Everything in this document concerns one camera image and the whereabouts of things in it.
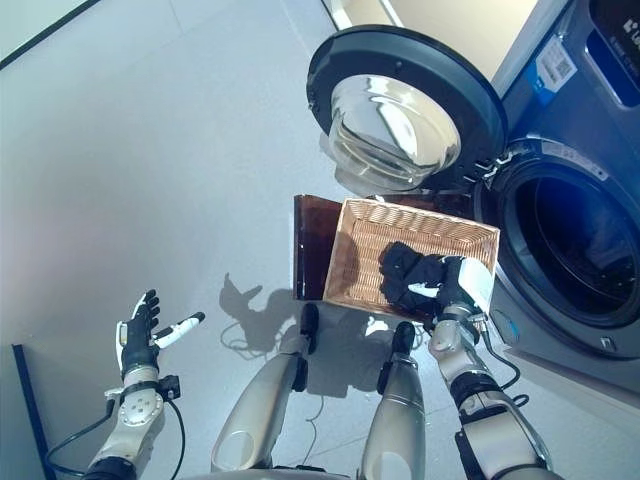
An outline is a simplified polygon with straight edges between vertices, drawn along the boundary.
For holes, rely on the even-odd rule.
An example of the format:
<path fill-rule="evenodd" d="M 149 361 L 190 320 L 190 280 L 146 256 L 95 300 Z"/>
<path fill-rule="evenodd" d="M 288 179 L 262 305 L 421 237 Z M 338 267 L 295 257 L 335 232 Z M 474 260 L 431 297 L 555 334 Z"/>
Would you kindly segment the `black white robot left hand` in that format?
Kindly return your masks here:
<path fill-rule="evenodd" d="M 155 331 L 159 324 L 160 300 L 154 289 L 146 291 L 135 304 L 131 317 L 116 324 L 116 359 L 122 377 L 141 367 L 158 367 L 158 355 L 163 349 L 184 337 L 206 318 L 203 312 Z"/>

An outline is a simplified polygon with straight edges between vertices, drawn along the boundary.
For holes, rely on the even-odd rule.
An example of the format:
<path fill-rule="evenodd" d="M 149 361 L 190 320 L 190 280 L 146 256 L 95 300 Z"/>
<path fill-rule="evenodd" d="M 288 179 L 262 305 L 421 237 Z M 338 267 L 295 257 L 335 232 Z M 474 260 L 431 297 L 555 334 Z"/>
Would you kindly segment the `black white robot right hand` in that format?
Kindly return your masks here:
<path fill-rule="evenodd" d="M 423 258 L 424 279 L 409 280 L 408 291 L 424 297 L 439 317 L 447 307 L 461 305 L 469 315 L 488 314 L 494 287 L 494 273 L 480 260 L 464 256 L 429 255 Z"/>

